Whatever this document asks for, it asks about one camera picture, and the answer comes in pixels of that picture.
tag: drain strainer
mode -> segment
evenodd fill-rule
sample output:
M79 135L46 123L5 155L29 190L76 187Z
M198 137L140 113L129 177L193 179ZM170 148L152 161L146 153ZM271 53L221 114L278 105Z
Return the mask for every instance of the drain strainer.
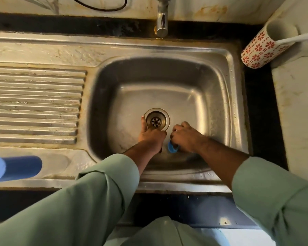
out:
M159 130L167 130L169 128L170 117L168 113L163 109L150 109L145 113L144 116L149 128L157 128Z

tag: rust stain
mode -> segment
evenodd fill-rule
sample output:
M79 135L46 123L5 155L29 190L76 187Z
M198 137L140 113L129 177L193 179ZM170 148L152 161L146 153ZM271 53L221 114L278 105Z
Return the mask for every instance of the rust stain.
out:
M227 6L205 6L195 13L194 16L222 16L227 13Z

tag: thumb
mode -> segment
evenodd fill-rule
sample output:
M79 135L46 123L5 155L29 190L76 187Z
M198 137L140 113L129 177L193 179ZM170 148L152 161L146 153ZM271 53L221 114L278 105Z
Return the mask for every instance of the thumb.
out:
M142 123L142 132L146 132L147 131L147 122L144 116L142 116L141 118L141 123Z

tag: sink basin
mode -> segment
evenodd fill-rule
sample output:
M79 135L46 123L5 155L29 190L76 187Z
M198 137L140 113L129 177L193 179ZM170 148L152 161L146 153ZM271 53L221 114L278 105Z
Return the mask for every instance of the sink basin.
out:
M168 135L187 121L247 153L239 53L225 42L0 32L0 157L37 155L46 169L0 188L73 184L135 145L142 115ZM169 153L168 141L138 191L230 192L198 155Z
M99 72L93 89L90 147L101 159L123 153L137 143L140 117L151 109L166 112L168 135L175 124L187 121L202 134L229 144L228 101L223 74L213 65L168 55L115 60ZM170 153L169 140L167 136L147 172L208 169L195 154Z

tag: faucet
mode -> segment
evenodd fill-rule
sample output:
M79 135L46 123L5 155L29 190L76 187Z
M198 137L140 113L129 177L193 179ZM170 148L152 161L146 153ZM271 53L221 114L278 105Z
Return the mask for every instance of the faucet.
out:
M157 19L154 28L155 34L158 37L166 37L168 34L168 5L170 0L157 0Z

